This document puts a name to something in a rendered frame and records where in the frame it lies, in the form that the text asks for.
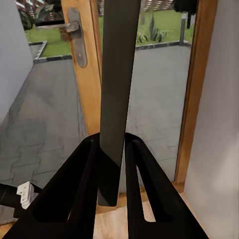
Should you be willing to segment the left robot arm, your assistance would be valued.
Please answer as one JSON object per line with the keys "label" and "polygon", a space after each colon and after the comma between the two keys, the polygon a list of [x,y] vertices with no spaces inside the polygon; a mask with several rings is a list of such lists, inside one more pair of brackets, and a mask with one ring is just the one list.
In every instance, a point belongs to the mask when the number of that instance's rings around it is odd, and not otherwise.
{"label": "left robot arm", "polygon": [[40,193],[41,190],[29,181],[19,187],[0,184],[0,205],[13,207],[13,217],[19,219],[32,203],[34,192]]}

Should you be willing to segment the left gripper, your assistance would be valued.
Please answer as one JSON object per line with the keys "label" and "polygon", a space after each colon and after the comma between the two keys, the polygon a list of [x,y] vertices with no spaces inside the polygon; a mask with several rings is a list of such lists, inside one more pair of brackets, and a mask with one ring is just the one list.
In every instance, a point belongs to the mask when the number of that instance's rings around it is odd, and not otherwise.
{"label": "left gripper", "polygon": [[[34,192],[40,193],[41,188],[34,185]],[[14,218],[20,218],[21,215],[26,211],[24,207],[22,207],[21,203],[21,195],[17,194],[18,188],[6,185],[6,191],[4,193],[4,196],[0,200],[0,205],[13,207],[14,208]]]}

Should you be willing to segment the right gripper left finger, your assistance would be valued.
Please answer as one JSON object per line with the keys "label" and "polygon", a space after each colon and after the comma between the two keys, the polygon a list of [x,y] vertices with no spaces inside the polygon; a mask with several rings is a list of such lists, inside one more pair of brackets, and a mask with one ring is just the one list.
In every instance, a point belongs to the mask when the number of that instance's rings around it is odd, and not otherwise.
{"label": "right gripper left finger", "polygon": [[93,239],[100,132],[86,137],[1,239]]}

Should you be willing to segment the poster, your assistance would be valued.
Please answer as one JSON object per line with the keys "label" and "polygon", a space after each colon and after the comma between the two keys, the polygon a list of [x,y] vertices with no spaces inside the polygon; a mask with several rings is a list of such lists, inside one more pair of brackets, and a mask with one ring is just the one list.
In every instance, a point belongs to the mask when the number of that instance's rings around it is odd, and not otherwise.
{"label": "poster", "polygon": [[115,207],[141,0],[104,0],[97,204]]}

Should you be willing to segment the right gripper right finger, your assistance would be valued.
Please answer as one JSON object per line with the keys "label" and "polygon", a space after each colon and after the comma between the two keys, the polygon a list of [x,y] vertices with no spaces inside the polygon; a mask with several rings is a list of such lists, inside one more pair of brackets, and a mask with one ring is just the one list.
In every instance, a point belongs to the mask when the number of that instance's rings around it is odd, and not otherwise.
{"label": "right gripper right finger", "polygon": [[[125,133],[128,239],[210,239],[143,140]],[[156,222],[144,219],[138,166]]]}

